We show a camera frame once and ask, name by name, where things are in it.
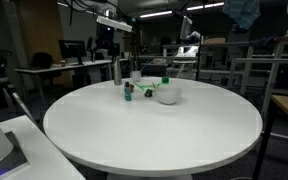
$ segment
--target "wall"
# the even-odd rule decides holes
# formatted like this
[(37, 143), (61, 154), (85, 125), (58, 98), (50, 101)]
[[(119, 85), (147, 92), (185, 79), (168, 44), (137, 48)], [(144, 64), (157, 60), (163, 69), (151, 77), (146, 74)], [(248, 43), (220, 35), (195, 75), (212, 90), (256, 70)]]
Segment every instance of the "wall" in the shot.
[[(63, 37), (65, 40), (80, 40), (84, 41), (87, 45), (88, 38), (90, 36), (96, 37), (96, 17), (93, 14), (86, 12), (74, 12), (72, 25), (70, 22), (70, 9), (64, 6), (58, 6), (59, 14), (61, 18)], [(120, 43), (121, 51), (124, 51), (124, 40), (122, 39), (123, 33), (115, 31), (114, 42)]]
[[(4, 1), (4, 9), (5, 13), (7, 14), (7, 20), (9, 29), (12, 35), (12, 39), (14, 42), (14, 49), (17, 55), (17, 61), (20, 67), (28, 67), (29, 60), (26, 53), (25, 42), (23, 38), (23, 32), (21, 29), (20, 19), (17, 13), (16, 4), (10, 1)], [(34, 84), (32, 79), (28, 75), (22, 75), (25, 88), (27, 90), (33, 89)]]
[(14, 71), (14, 68), (18, 67), (18, 56), (12, 39), (11, 30), (9, 28), (7, 15), (4, 10), (3, 0), (0, 0), (0, 50), (1, 49), (13, 52), (13, 55), (7, 58), (7, 75), (10, 82), (15, 85), (17, 92), (21, 94), (19, 75)]
[[(62, 57), (58, 40), (63, 39), (63, 32), (57, 0), (19, 0), (17, 8), (28, 59), (31, 60), (37, 52), (47, 52), (59, 63)], [(54, 80), (59, 84), (69, 81), (67, 72), (62, 72), (62, 76)]]

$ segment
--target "cup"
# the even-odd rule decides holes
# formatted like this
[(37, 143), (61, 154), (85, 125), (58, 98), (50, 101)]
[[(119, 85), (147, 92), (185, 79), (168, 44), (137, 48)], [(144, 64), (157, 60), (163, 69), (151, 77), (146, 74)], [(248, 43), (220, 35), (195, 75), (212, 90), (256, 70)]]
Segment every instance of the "cup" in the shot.
[(130, 84), (130, 87), (131, 87), (131, 93), (133, 93), (134, 92), (134, 85)]
[(124, 52), (124, 57), (125, 59), (128, 59), (128, 57), (130, 56), (130, 52)]
[(140, 82), (141, 81), (141, 77), (142, 77), (141, 71), (132, 71), (130, 76), (134, 82)]
[(62, 65), (62, 67), (65, 67), (66, 61), (65, 61), (65, 60), (62, 60), (62, 61), (61, 61), (61, 65)]

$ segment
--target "ceiling light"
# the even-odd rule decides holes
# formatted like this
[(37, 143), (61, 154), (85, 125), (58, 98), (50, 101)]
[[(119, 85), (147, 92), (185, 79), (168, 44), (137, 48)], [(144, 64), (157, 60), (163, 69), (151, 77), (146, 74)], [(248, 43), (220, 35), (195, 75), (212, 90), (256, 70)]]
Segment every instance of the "ceiling light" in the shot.
[(140, 16), (141, 18), (147, 18), (147, 17), (153, 17), (153, 16), (162, 16), (166, 14), (172, 14), (172, 11), (164, 11), (164, 12), (159, 12), (159, 13), (152, 13), (152, 14), (145, 14)]
[(65, 7), (68, 7), (68, 5), (67, 5), (67, 4), (63, 4), (63, 3), (60, 3), (60, 2), (57, 2), (57, 4), (58, 4), (58, 5), (60, 5), (60, 6), (65, 6)]
[[(224, 2), (220, 2), (220, 3), (205, 5), (205, 8), (212, 8), (212, 7), (223, 6), (223, 5), (224, 5)], [(197, 9), (203, 9), (203, 6), (195, 6), (195, 7), (187, 8), (188, 11), (193, 11)]]

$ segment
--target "computer monitor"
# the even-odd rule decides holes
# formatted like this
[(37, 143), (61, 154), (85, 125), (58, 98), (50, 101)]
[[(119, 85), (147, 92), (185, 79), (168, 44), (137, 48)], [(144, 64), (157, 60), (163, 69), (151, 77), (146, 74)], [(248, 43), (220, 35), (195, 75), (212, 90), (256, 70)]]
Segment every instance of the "computer monitor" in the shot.
[(184, 16), (180, 35), (181, 40), (187, 40), (188, 36), (191, 35), (192, 24), (193, 21), (190, 18)]
[(76, 57), (78, 65), (83, 65), (82, 57), (86, 56), (84, 41), (59, 40), (58, 43), (63, 58)]

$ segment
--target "green object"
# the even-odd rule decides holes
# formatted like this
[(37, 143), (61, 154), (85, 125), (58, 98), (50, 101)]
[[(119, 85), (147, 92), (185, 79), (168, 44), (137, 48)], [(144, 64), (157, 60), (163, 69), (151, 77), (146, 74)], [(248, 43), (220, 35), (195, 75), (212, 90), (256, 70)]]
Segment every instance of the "green object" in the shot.
[(162, 83), (169, 83), (170, 79), (168, 77), (162, 77)]
[(138, 85), (138, 84), (136, 84), (136, 83), (134, 83), (137, 87), (139, 87), (140, 89), (142, 89), (143, 91), (145, 90), (142, 86), (140, 86), (140, 85)]
[[(159, 84), (155, 84), (155, 87), (159, 87), (162, 83), (159, 83)], [(140, 88), (141, 90), (145, 91), (145, 89), (155, 89), (153, 85), (139, 85), (137, 83), (134, 82), (134, 85), (136, 85), (138, 88)]]

